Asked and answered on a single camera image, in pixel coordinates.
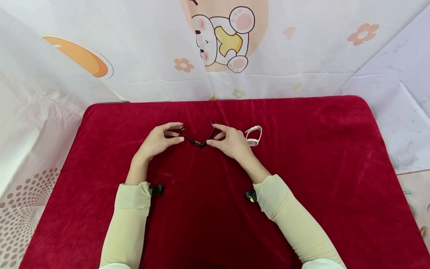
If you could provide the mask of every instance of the forearm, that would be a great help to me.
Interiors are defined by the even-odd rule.
[[[278,225],[302,263],[328,259],[345,267],[322,227],[279,176],[269,176],[254,188],[261,210]]]
[[[254,155],[245,155],[237,159],[237,162],[247,172],[254,184],[263,182],[270,173]]]
[[[146,173],[148,170],[149,159],[139,156],[133,157],[130,165],[129,173],[127,174],[125,185],[139,185],[146,181]]]
[[[151,196],[145,182],[147,163],[138,164],[131,165],[125,184],[118,188],[100,267],[111,263],[126,264],[131,269],[139,267]]]

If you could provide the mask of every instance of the red table surface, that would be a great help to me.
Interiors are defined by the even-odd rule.
[[[118,185],[156,125],[261,125],[254,154],[327,232],[349,269],[430,268],[430,256],[366,102],[354,96],[90,106],[21,268],[97,268]],[[150,162],[141,268],[300,268],[276,224],[243,197],[252,182],[219,150],[188,141]]]

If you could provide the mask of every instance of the beige sleeve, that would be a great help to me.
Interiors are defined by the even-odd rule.
[[[101,251],[100,267],[111,263],[126,264],[131,269],[139,267],[150,205],[147,182],[119,186],[114,215]]]
[[[254,189],[261,211],[278,225],[302,263],[329,259],[346,268],[327,234],[278,175]]]

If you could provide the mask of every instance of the person's right hand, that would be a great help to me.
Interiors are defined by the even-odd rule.
[[[253,156],[251,147],[248,145],[242,131],[222,124],[212,124],[212,126],[222,132],[216,135],[214,139],[206,142],[209,146],[220,149],[228,157],[236,161]]]

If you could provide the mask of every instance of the wrist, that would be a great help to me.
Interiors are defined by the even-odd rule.
[[[244,167],[246,165],[249,165],[249,164],[252,164],[253,162],[255,162],[256,159],[257,158],[254,156],[254,154],[252,152],[246,153],[246,154],[242,154],[242,155],[238,156],[237,158],[235,158],[235,160],[242,167]]]
[[[152,157],[146,155],[134,155],[130,167],[145,167],[148,166]]]

